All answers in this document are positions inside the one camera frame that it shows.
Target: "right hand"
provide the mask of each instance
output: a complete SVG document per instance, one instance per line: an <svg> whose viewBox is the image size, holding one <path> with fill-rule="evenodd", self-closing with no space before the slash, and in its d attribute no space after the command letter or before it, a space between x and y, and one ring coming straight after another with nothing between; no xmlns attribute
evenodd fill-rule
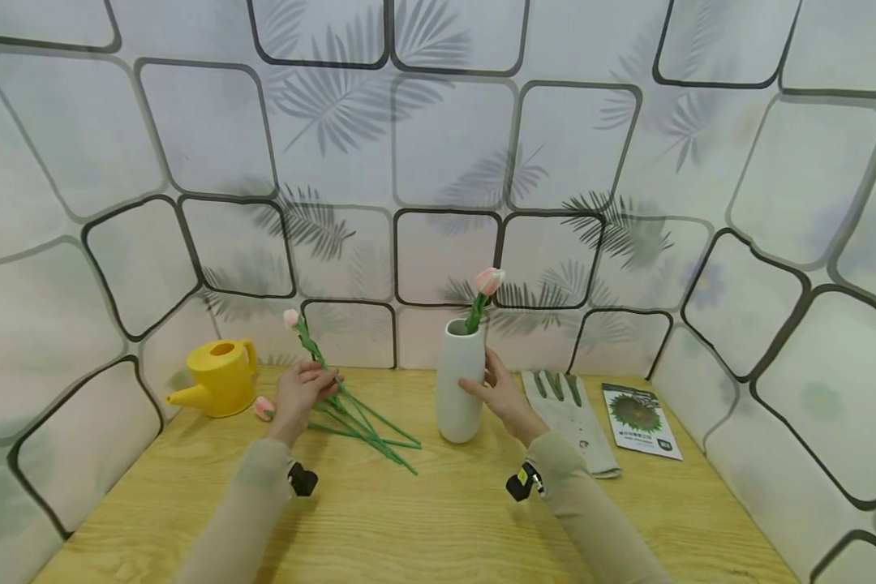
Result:
<svg viewBox="0 0 876 584"><path fill-rule="evenodd" d="M487 404L502 420L506 431L528 449L532 440L548 432L548 425L532 410L526 395L513 381L513 374L489 346L486 368L483 374L485 385L477 385L464 377L457 380L457 385Z"/></svg>

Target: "wrist tracker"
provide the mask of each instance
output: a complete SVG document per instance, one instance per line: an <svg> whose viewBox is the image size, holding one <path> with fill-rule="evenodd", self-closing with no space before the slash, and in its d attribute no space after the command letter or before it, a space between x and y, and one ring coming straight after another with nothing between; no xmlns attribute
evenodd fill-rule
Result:
<svg viewBox="0 0 876 584"><path fill-rule="evenodd" d="M513 474L512 477L506 481L506 491L508 491L512 498L516 499L518 502L519 500L529 498L532 493L532 485L535 485L535 490L538 491L541 496L545 494L545 486L542 484L542 475L539 474L534 466L530 465L529 461L525 461L522 463L522 467L519 467L519 472Z"/></svg>

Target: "tile pattern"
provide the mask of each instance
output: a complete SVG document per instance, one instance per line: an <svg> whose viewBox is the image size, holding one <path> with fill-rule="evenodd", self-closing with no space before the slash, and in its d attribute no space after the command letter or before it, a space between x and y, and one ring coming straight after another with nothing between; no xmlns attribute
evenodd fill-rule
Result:
<svg viewBox="0 0 876 584"><path fill-rule="evenodd" d="M800 580L876 582L876 0L848 4L0 2L0 582L174 416L195 346L292 363L298 308L333 363L434 367L488 265L511 367L652 377Z"/></svg>

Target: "loose tulip stem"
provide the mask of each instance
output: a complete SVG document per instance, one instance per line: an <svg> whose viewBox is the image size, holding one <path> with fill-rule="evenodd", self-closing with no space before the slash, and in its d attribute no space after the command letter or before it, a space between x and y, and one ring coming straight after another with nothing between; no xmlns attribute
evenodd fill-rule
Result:
<svg viewBox="0 0 876 584"><path fill-rule="evenodd" d="M378 414L378 413L376 412L376 410L373 410L370 406L367 406L366 404L364 404L363 401L360 401L359 399L357 399L356 397L354 397L353 394L351 394L350 392L347 392L346 389L344 389L344 391L346 392L347 395L351 395L351 397L353 398L354 402L356 402L358 405L360 405L361 407L363 407L366 411L370 412L370 413L372 414L372 416L374 416L376 419L379 419L379 420L380 420L382 423L384 423L385 425L388 425L388 426L390 426L390 428L392 428L392 429L395 430L396 432L399 432L399 434L401 434L402 437L408 438L408 439L412 440L413 442L415 442L416 444L419 444L419 446L421 446L422 443L419 442L417 439L415 439L414 436L408 434L408 432L406 432L405 430L402 430L402 429L401 429L399 426L397 426L396 424L389 422L388 419L386 419L386 418L380 416L380 414Z"/></svg>
<svg viewBox="0 0 876 584"><path fill-rule="evenodd" d="M347 436L348 438L358 438L359 440L363 440L363 436L359 435L356 430L346 432L344 430L338 430L337 428L332 428L331 426L326 426L317 422L309 422L308 427L314 428L315 430L321 430L322 432L328 432L329 434L336 434L338 436ZM380 442L383 442L384 444L390 444L391 446L397 446L403 449L422 449L421 444L400 442L399 440L390 440L389 438L380 438Z"/></svg>
<svg viewBox="0 0 876 584"><path fill-rule="evenodd" d="M298 339L302 342L302 346L305 350L308 351L309 355L316 362L321 363L321 368L327 370L328 364L325 362L324 357L321 355L321 349L319 346L311 339L311 336L308 332L308 324L305 322L305 319L299 315L295 310L286 310L286 313L283 315L286 320L286 326L289 326L296 331L298 331ZM326 413L329 417L335 420L335 422L340 423L342 426L347 428L347 431L335 431L333 428L329 428L323 424L318 423L309 423L310 427L315 427L319 429L323 429L329 432L333 432L333 434L340 434L342 436L349 436L353 438L363 439L364 442L369 444L372 448L379 451L379 453L383 454L383 456L387 457L389 460L396 462L397 465L402 465L409 469L413 475L417 475L418 471L415 471L415 468L412 465L409 465L405 459L399 454L396 454L393 449L391 449L388 444L395 444L395 446L401 446L403 448L412 448L412 449L421 449L421 442L419 442L414 437L406 434L403 430L401 430L398 426L393 423L390 423L389 420L380 416L380 414L376 413L371 409L370 406L367 406L362 401L354 397L353 393L347 391L347 387L345 387L344 383L340 380L335 379L337 383L337 387L339 389L338 393L335 393L324 403L316 405L315 410ZM342 399L346 399L353 406L354 410L357 410L359 414L359 419L357 416L354 416L349 411L347 411L346 406L342 403ZM376 431L376 426L370 422L370 419L367 418L367 415L363 412L364 410L370 412L372 416L375 416L377 419L381 420L384 424L387 424L395 430L399 432L402 436L412 440L413 444L408 444L405 442L397 442L395 440L384 440L379 436L379 432ZM347 417L352 423L357 425L357 428L354 428L350 423L346 422L345 419L341 418L342 416Z"/></svg>

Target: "ceramic vase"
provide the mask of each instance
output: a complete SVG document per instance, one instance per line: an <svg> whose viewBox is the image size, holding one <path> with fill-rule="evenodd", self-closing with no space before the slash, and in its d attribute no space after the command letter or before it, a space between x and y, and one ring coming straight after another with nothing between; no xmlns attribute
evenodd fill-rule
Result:
<svg viewBox="0 0 876 584"><path fill-rule="evenodd" d="M438 432L448 442L463 444L477 434L483 402L457 385L467 377L483 383L483 330L467 334L464 319L451 320L444 327L436 375L436 413Z"/></svg>

